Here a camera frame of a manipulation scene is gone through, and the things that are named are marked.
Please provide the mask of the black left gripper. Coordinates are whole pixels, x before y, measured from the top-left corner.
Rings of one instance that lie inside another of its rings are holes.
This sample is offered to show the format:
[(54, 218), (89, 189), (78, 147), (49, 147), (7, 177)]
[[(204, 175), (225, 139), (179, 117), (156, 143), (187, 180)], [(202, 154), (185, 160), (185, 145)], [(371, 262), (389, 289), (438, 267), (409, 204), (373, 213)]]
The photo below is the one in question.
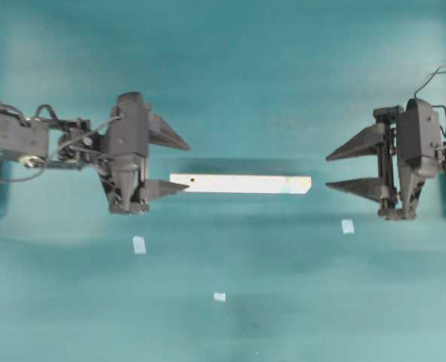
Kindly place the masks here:
[[(111, 213), (139, 211), (139, 187), (145, 173), (148, 144), (182, 151), (191, 147), (159, 115), (145, 108), (140, 92), (121, 94), (111, 109), (113, 120), (101, 139), (101, 151), (109, 157), (105, 184)], [(146, 180), (146, 199), (156, 200), (183, 192), (188, 185), (165, 180)]]

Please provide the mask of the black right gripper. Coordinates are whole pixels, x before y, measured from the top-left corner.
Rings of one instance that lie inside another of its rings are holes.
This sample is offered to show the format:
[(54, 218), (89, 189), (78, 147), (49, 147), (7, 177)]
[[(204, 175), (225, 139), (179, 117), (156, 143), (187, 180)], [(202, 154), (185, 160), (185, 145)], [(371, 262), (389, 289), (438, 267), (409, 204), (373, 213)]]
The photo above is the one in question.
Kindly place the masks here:
[[(386, 164), (386, 187), (389, 189), (390, 195), (388, 199), (381, 199), (383, 210), (379, 212), (379, 215), (388, 220), (414, 219), (426, 181), (437, 175), (427, 179), (420, 177), (412, 172), (411, 167), (403, 158), (404, 126), (402, 124), (406, 109), (407, 107), (402, 108), (401, 106), (375, 109), (373, 116), (379, 124), (364, 128), (325, 158), (326, 161), (336, 161), (344, 158), (377, 155), (378, 148), (383, 146), (386, 152), (383, 158), (383, 162)], [(436, 148), (438, 172), (440, 171), (439, 147)], [(383, 194), (383, 183), (380, 178), (351, 179), (326, 183), (326, 185), (330, 189), (376, 202)]]

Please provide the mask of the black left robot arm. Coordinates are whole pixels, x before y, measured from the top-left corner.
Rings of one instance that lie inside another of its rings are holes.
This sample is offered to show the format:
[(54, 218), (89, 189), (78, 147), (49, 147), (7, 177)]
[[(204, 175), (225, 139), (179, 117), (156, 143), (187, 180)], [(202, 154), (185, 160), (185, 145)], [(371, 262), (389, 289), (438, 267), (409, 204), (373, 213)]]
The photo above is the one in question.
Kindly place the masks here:
[(15, 161), (39, 173), (82, 170), (98, 173), (110, 213), (146, 213), (152, 200), (187, 189), (180, 183), (148, 177), (149, 146), (188, 151), (189, 145), (151, 110), (139, 92), (121, 94), (112, 107), (105, 133), (82, 118), (60, 119), (48, 104), (47, 117), (27, 118), (0, 100), (0, 167)]

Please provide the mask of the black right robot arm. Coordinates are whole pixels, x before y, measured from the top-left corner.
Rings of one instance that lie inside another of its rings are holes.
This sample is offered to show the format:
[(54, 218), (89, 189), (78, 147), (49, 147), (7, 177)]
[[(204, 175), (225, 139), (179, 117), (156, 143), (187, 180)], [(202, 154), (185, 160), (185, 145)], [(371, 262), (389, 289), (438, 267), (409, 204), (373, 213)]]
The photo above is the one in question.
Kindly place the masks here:
[(378, 175), (328, 183), (328, 187), (379, 204), (386, 220), (414, 219), (428, 179), (446, 172), (446, 130), (436, 106), (420, 99), (406, 107), (375, 109), (375, 123), (335, 149), (326, 161), (374, 155)]

